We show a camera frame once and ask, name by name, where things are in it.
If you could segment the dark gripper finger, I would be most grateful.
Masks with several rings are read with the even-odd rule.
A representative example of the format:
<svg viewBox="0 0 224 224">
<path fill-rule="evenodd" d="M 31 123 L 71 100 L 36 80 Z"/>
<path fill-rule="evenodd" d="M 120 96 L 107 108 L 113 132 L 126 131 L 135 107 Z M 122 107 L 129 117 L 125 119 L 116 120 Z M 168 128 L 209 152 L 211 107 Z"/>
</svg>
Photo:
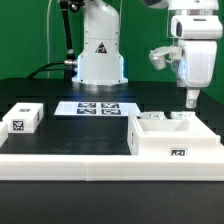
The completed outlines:
<svg viewBox="0 0 224 224">
<path fill-rule="evenodd" d="M 193 109 L 197 106 L 197 99 L 199 96 L 199 89 L 187 89 L 186 93 L 186 107 L 188 109 Z"/>
</svg>

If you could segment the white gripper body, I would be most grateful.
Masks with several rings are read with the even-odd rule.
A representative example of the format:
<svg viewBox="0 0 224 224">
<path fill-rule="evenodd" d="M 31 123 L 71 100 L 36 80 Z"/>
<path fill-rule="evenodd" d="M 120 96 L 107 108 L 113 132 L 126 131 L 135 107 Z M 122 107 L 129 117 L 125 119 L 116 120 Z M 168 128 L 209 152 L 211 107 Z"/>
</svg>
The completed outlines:
<svg viewBox="0 0 224 224">
<path fill-rule="evenodd" d="M 171 34 L 178 39 L 181 59 L 178 75 L 186 86 L 207 87 L 212 79 L 216 40 L 223 27 L 216 15 L 175 15 L 171 19 Z"/>
</svg>

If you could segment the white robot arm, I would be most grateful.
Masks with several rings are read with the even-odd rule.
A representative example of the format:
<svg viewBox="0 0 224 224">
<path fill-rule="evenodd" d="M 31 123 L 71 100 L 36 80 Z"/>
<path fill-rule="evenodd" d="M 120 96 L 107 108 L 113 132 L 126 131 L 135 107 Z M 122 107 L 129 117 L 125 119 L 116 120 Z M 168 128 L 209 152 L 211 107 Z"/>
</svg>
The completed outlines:
<svg viewBox="0 0 224 224">
<path fill-rule="evenodd" d="M 197 105 L 200 90 L 212 79 L 216 41 L 223 26 L 216 11 L 218 0 L 142 0 L 150 8 L 169 11 L 167 36 L 171 46 L 152 50 L 149 58 L 158 70 L 171 65 L 177 86 L 185 88 L 186 106 Z M 73 79 L 89 85 L 125 83 L 119 54 L 119 14 L 103 0 L 84 0 L 84 49 L 78 56 L 78 75 Z"/>
</svg>

